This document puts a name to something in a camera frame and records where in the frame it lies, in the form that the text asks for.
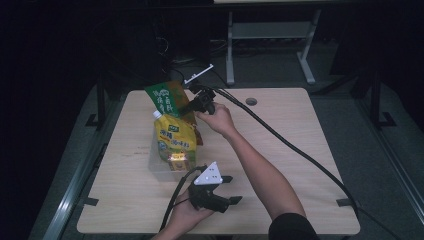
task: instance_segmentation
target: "wooden table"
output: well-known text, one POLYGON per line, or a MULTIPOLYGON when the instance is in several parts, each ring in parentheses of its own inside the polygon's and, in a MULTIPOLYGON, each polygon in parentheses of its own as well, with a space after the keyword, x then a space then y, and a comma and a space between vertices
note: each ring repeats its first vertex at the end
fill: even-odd
MULTIPOLYGON (((340 179, 325 136, 307 92, 289 89, 231 89, 240 101, 256 98, 250 107, 295 146, 315 158, 340 179)), ((190 99, 193 95, 187 92, 190 99)), ((236 127, 293 185, 308 219, 318 234, 354 235, 360 226, 351 207, 339 207, 346 198, 339 187, 312 163, 283 145, 242 109, 221 96, 216 102, 230 108, 236 127)), ((111 137, 89 198, 78 221, 82 233, 156 233, 177 182, 159 182, 148 169, 153 136, 154 105, 144 91, 131 92, 111 137)), ((217 161, 223 175, 234 177, 215 194, 240 195, 238 205, 215 213, 192 234, 267 234, 271 219, 256 197, 230 145, 198 120, 204 146, 198 164, 217 161)))

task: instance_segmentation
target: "gray floor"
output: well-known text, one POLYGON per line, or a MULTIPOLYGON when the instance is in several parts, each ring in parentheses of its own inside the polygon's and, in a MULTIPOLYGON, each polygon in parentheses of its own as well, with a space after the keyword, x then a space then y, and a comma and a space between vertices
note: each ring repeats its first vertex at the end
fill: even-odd
MULTIPOLYGON (((317 80, 315 85, 305 82, 296 59, 298 44, 280 43, 278 48, 262 48, 256 54, 240 55, 234 59, 236 84, 234 88, 252 87, 302 87, 316 91, 334 82, 340 76, 329 76, 337 44, 315 43, 308 56, 312 72, 317 80)), ((213 72, 201 77, 204 84, 224 86, 217 74, 225 78, 225 57, 212 59, 213 72)), ((175 68, 185 76, 200 72, 199 64, 189 63, 175 68)), ((181 75, 171 72, 173 79, 181 75)), ((324 130, 342 179, 360 206, 400 239, 424 239, 422 219, 416 212, 415 195, 409 197, 407 185, 399 178, 394 166, 401 166, 416 186, 416 192, 424 193, 424 134, 404 111, 397 95, 385 85, 382 86, 381 110, 389 112, 397 123, 376 131, 368 120, 369 97, 352 99, 349 82, 326 96, 312 96, 311 100, 324 130)), ((125 101, 108 102, 108 123, 102 131, 85 127, 92 113, 96 113, 96 91, 92 90, 75 124, 61 164, 51 185, 49 194, 34 225, 30 239, 43 238, 56 209, 63 198, 78 164, 91 156, 90 150, 99 148, 112 133, 125 101)), ((95 177, 93 170, 79 199, 88 195, 95 177)), ((140 235, 84 235, 76 230, 76 223, 82 211, 77 201, 72 215, 62 233, 61 239, 140 239, 140 235)), ((361 231, 352 236, 354 240, 395 239, 364 213, 359 213, 361 231)), ((341 239, 340 236, 322 236, 322 239, 341 239)))

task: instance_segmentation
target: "white triangle marker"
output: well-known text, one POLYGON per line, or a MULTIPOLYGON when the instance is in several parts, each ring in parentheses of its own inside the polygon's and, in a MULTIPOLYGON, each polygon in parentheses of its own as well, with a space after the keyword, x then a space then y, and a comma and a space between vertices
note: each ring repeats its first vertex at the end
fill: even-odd
POLYGON ((221 184, 222 181, 218 165, 216 162, 213 162, 196 180, 194 180, 194 185, 221 184))

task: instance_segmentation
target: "dark background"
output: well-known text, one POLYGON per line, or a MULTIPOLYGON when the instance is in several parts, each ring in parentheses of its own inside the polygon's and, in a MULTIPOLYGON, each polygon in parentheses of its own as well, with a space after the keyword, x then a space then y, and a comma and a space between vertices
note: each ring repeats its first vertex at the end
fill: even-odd
MULTIPOLYGON (((334 73, 349 74, 363 66, 378 71, 424 129, 423 5, 378 2, 324 9, 316 40, 339 41, 334 73)), ((143 1, 119 3, 144 6, 143 1)), ((157 54, 156 35, 169 37, 175 54, 192 51, 205 62, 208 38, 225 39, 222 12, 207 18, 168 12, 167 26, 145 12, 81 11, 87 6, 99 4, 1 3, 2 239, 28 237, 76 117, 99 77, 111 96, 119 96, 166 80, 161 70, 173 56, 157 54)))

